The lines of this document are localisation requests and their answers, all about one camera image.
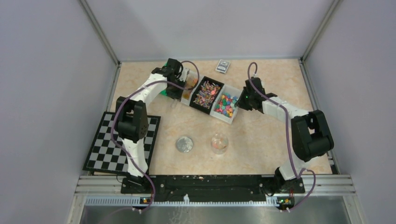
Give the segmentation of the clear plastic jar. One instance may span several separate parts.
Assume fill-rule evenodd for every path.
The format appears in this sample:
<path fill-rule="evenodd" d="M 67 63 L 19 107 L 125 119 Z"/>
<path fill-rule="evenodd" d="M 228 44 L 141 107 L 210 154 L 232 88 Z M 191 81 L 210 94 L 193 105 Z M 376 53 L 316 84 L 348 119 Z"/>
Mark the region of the clear plastic jar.
<path fill-rule="evenodd" d="M 211 147 L 215 154 L 224 154 L 228 149 L 228 145 L 228 138 L 224 134 L 217 133 L 213 135 L 211 139 Z"/>

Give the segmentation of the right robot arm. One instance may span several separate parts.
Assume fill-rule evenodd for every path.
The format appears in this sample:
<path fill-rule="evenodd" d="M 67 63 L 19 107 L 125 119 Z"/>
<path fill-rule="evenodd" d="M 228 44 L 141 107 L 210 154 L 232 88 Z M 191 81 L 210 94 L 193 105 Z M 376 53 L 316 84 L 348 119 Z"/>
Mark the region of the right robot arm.
<path fill-rule="evenodd" d="M 294 179 L 300 178 L 309 162 L 334 148 L 325 114 L 321 110 L 299 109 L 276 94 L 265 93 L 259 78 L 249 78 L 237 101 L 240 109 L 257 110 L 285 124 L 288 161 L 276 169 L 274 187 L 287 192 Z"/>

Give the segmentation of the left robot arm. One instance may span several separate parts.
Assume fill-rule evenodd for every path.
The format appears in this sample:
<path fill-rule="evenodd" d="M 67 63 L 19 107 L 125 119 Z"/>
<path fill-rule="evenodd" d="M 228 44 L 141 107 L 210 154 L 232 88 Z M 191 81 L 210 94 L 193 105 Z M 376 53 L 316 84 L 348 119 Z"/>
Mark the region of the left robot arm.
<path fill-rule="evenodd" d="M 182 63 L 168 59 L 160 68 L 154 68 L 148 79 L 132 94 L 119 97 L 111 133 L 121 138 L 121 149 L 127 156 L 127 172 L 132 187 L 139 193 L 149 189 L 150 181 L 144 177 L 148 164 L 144 153 L 144 138 L 149 130 L 147 106 L 168 87 L 184 90 L 186 74 Z"/>

